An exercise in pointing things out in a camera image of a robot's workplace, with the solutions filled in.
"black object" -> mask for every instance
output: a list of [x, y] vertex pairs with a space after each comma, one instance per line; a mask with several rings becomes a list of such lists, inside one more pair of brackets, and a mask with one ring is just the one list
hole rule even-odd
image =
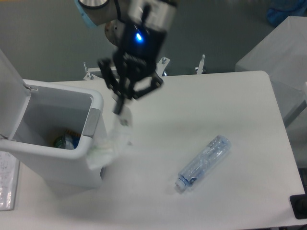
[[114, 0], [114, 4], [116, 7], [116, 12], [117, 12], [117, 19], [121, 22], [121, 23], [125, 23], [122, 18], [121, 18], [121, 10], [120, 10], [120, 6], [119, 6], [119, 2], [118, 0]]
[[106, 169], [105, 167], [102, 167], [102, 168], [101, 168], [101, 171], [100, 171], [100, 178], [101, 178], [101, 179], [103, 179], [103, 177], [104, 177], [104, 175], [105, 175], [105, 169]]
[[171, 6], [175, 6], [175, 7], [178, 6], [178, 2], [174, 1], [174, 0], [160, 0], [160, 1], [165, 2], [165, 3], [167, 3], [167, 4], [171, 5]]
[[306, 168], [299, 168], [298, 169], [299, 175], [301, 177], [301, 181], [304, 187], [305, 194], [307, 194], [307, 169]]
[[295, 218], [307, 219], [307, 195], [292, 195], [290, 202]]
[[303, 230], [303, 229], [306, 228], [306, 227], [307, 227], [307, 224], [301, 226], [301, 227], [300, 227], [299, 229], [297, 229], [297, 230]]
[[[142, 23], [137, 24], [127, 20], [118, 50], [113, 55], [119, 81], [112, 73], [110, 59], [98, 60], [98, 66], [106, 86], [117, 96], [114, 113], [119, 115], [125, 100], [139, 99], [159, 88], [163, 80], [156, 74], [156, 59], [166, 37], [166, 31], [154, 30], [145, 26], [150, 13], [150, 5], [143, 8]], [[137, 82], [150, 77], [150, 85], [142, 90], [135, 91]]]

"metal bracket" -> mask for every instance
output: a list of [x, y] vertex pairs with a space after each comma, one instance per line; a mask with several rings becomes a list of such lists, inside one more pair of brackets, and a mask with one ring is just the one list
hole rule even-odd
[[5, 140], [9, 140], [9, 138], [3, 134], [0, 133], [0, 139], [5, 139]]
[[32, 88], [31, 86], [29, 86], [29, 85], [27, 85], [27, 84], [23, 84], [23, 86], [27, 89], [27, 90], [30, 90], [30, 91], [38, 91], [38, 89], [34, 89], [34, 88]]
[[[163, 57], [157, 63], [157, 69], [155, 71], [159, 77], [167, 76], [167, 72], [165, 71], [165, 68], [167, 67], [170, 61], [171, 61], [170, 59]], [[87, 68], [85, 62], [83, 63], [83, 65], [84, 65], [84, 70], [85, 70], [85, 77], [83, 78], [84, 80], [97, 80], [97, 79], [101, 80], [100, 77], [95, 75], [95, 73], [97, 75], [101, 75], [100, 68]], [[116, 67], [111, 66], [111, 70], [112, 70], [113, 75], [116, 78], [118, 78]]]
[[206, 55], [203, 54], [202, 58], [201, 58], [201, 61], [200, 61], [200, 64], [198, 65], [198, 67], [195, 67], [195, 71], [196, 71], [197, 75], [206, 73], [206, 68], [204, 67], [204, 65], [205, 65], [205, 57], [206, 57]]

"table surface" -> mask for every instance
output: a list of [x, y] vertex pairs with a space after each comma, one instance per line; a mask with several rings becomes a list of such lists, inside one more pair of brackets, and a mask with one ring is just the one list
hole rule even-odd
[[[99, 189], [45, 182], [22, 164], [14, 211], [1, 229], [234, 230], [306, 224], [289, 196], [304, 193], [269, 77], [264, 72], [165, 77], [129, 105], [133, 145]], [[114, 100], [103, 80], [62, 82], [96, 89], [106, 129]], [[232, 148], [190, 191], [177, 173], [216, 135]]]

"bolt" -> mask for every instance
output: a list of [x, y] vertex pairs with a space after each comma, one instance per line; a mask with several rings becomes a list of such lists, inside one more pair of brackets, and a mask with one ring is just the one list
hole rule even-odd
[[166, 63], [166, 57], [162, 58], [162, 64], [164, 65]]
[[87, 69], [87, 67], [86, 67], [86, 63], [84, 62], [83, 65], [84, 65], [85, 72], [87, 72], [88, 69]]

